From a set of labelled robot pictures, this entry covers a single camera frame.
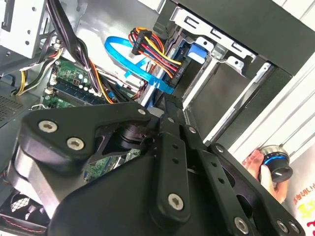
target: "metal bracket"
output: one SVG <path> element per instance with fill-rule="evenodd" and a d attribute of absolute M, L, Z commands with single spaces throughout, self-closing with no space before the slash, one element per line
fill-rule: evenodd
<path fill-rule="evenodd" d="M 175 230 L 190 217 L 186 148 L 179 123 L 163 115 L 157 143 L 150 213 L 161 228 Z"/>

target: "orange wire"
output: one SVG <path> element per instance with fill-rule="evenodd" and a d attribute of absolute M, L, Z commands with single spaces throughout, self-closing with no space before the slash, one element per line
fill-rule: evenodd
<path fill-rule="evenodd" d="M 144 54 L 142 51 L 139 51 L 139 53 L 144 55 L 145 57 L 151 59 L 152 61 L 154 61 L 155 64 L 157 64 L 159 67 L 161 67 L 169 75 L 169 77 L 171 77 L 171 79 L 173 79 L 172 74 L 164 66 L 162 66 L 162 64 L 160 64 L 158 61 L 154 60 L 152 57 Z"/>
<path fill-rule="evenodd" d="M 137 31 L 138 33 L 140 32 L 140 30 L 148 30 L 148 31 L 151 31 L 151 30 L 149 30 L 148 28 L 144 28 L 144 27 L 137 27 L 137 28 L 136 28 L 136 31 Z M 162 48 L 162 53 L 164 54 L 164 53 L 165 53 L 165 49 L 164 49 L 164 46 L 163 46 L 163 44 L 162 44 L 160 38 L 159 38 L 155 33 L 153 33 L 153 32 L 152 32 L 152 35 L 153 35 L 153 37 L 157 40 L 158 44 L 159 44 L 160 47 Z"/>
<path fill-rule="evenodd" d="M 129 42 L 131 43 L 131 45 L 133 46 L 133 42 L 131 40 L 131 35 L 128 35 L 128 39 L 129 39 Z M 162 66 L 162 64 L 160 64 L 159 62 L 157 62 L 156 60 L 154 60 L 152 57 L 144 54 L 143 52 L 139 51 L 140 54 L 146 56 L 147 58 L 149 58 L 150 60 L 154 61 L 155 64 L 157 64 L 159 67 L 161 67 L 168 75 L 169 77 L 171 77 L 171 79 L 173 79 L 173 76 L 172 74 L 164 67 Z"/>
<path fill-rule="evenodd" d="M 103 88 L 103 84 L 101 83 L 100 81 L 100 78 L 99 78 L 99 75 L 98 75 L 98 72 L 96 70 L 96 67 L 95 65 L 93 64 L 93 62 L 90 60 L 90 63 L 92 65 L 92 69 L 94 70 L 95 74 L 96 74 L 96 79 L 97 79 L 97 82 L 98 82 L 98 85 L 100 86 L 100 89 L 101 89 L 101 92 L 103 93 L 105 99 L 110 103 L 110 104 L 114 104 L 114 102 L 110 99 L 110 97 L 106 94 L 104 88 Z"/>

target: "wire bundle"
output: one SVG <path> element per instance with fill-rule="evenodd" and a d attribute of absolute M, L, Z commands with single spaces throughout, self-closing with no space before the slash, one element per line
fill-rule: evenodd
<path fill-rule="evenodd" d="M 137 41 L 137 38 L 141 30 L 148 29 L 137 27 L 130 32 L 128 39 L 132 46 L 134 46 L 135 42 Z M 139 50 L 138 52 L 148 57 L 156 65 L 161 67 L 169 75 L 170 78 L 173 78 L 181 63 L 165 55 L 164 46 L 159 37 L 156 36 L 154 33 L 152 33 L 151 38 L 148 38 L 146 36 L 144 38 L 145 41 L 141 44 L 144 50 L 143 51 Z"/>
<path fill-rule="evenodd" d="M 102 83 L 98 71 L 96 70 L 96 66 L 89 59 L 86 44 L 73 32 L 69 19 L 60 2 L 56 0 L 47 0 L 47 10 L 58 37 L 60 37 L 64 47 L 68 50 L 78 65 L 86 70 L 95 92 L 101 92 L 107 102 L 113 104 L 114 102 L 106 93 L 107 88 Z"/>

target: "cylindrical knob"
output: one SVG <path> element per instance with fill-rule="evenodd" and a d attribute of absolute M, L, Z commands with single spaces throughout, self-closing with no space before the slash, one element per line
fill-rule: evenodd
<path fill-rule="evenodd" d="M 289 167 L 290 158 L 283 147 L 267 146 L 263 147 L 260 152 L 264 155 L 262 164 L 268 166 L 273 182 L 280 183 L 291 178 L 293 170 Z"/>

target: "yellow wire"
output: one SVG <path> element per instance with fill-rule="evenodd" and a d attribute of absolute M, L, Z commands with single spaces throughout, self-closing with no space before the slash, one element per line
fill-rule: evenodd
<path fill-rule="evenodd" d="M 104 95 L 105 99 L 106 99 L 110 104 L 114 104 L 114 102 L 110 99 L 110 97 L 107 96 L 107 94 L 106 94 L 106 92 L 105 92 L 105 90 L 104 90 L 104 88 L 103 88 L 102 82 L 101 82 L 101 80 L 100 80 L 100 78 L 99 78 L 99 74 L 98 74 L 98 72 L 97 72 L 97 70 L 96 70 L 95 65 L 93 64 L 93 62 L 92 62 L 91 60 L 90 60 L 90 62 L 91 62 L 91 65 L 92 65 L 92 67 L 93 67 L 93 70 L 95 71 L 96 80 L 97 80 L 97 83 L 98 83 L 98 85 L 99 85 L 99 87 L 100 87 L 100 90 L 101 90 L 102 94 Z"/>
<path fill-rule="evenodd" d="M 136 28 L 136 31 L 137 31 L 138 33 L 140 32 L 140 30 L 148 30 L 148 31 L 151 31 L 150 29 L 144 28 L 144 27 L 137 27 L 137 28 Z M 163 46 L 161 40 L 158 38 L 158 36 L 157 36 L 155 33 L 152 33 L 152 34 L 153 34 L 153 35 L 159 40 L 159 42 L 161 43 L 161 46 L 162 46 L 162 53 L 165 54 L 165 49 L 164 49 L 164 46 Z"/>
<path fill-rule="evenodd" d="M 17 96 L 21 95 L 21 92 L 24 90 L 24 87 L 25 87 L 25 71 L 21 71 L 21 86 L 20 86 L 20 89 L 19 91 L 17 92 Z"/>
<path fill-rule="evenodd" d="M 136 31 L 137 31 L 138 33 L 140 32 L 140 30 L 149 30 L 149 29 L 144 28 L 144 27 L 137 27 L 137 28 L 136 28 Z M 151 47 L 153 47 L 153 48 L 157 51 L 157 53 L 159 53 L 162 57 L 164 57 L 165 59 L 167 59 L 167 60 L 173 62 L 174 64 L 177 64 L 177 65 L 181 65 L 181 64 L 182 64 L 181 62 L 175 61 L 175 60 L 169 58 L 168 56 L 166 56 L 166 55 L 164 54 L 164 48 L 163 48 L 163 52 L 161 52 L 161 51 L 155 46 L 155 44 L 154 44 L 148 37 L 145 36 L 144 38 L 145 38 L 146 41 L 149 43 L 149 45 L 150 45 Z"/>
<path fill-rule="evenodd" d="M 149 58 L 150 60 L 152 60 L 155 64 L 157 64 L 159 67 L 161 67 L 162 70 L 164 70 L 164 71 L 169 75 L 169 77 L 171 77 L 171 79 L 173 79 L 172 74 L 171 74 L 164 66 L 162 66 L 162 64 L 160 64 L 157 60 L 154 60 L 152 57 L 150 57 L 150 56 L 144 54 L 142 51 L 139 51 L 139 53 L 142 54 L 142 55 L 144 55 L 144 56 L 146 56 L 146 57 Z"/>
<path fill-rule="evenodd" d="M 173 62 L 174 64 L 177 64 L 177 65 L 181 65 L 181 64 L 182 64 L 182 63 L 180 63 L 179 61 L 172 60 L 171 58 L 167 57 L 167 56 L 164 55 L 162 52 L 160 52 L 160 50 L 154 45 L 154 43 L 152 43 L 152 42 L 148 39 L 147 36 L 145 36 L 144 38 L 148 41 L 149 45 L 150 45 L 151 47 L 153 47 L 153 48 L 157 51 L 157 53 L 159 53 L 162 57 L 164 57 L 165 59 L 167 59 L 167 60 Z"/>

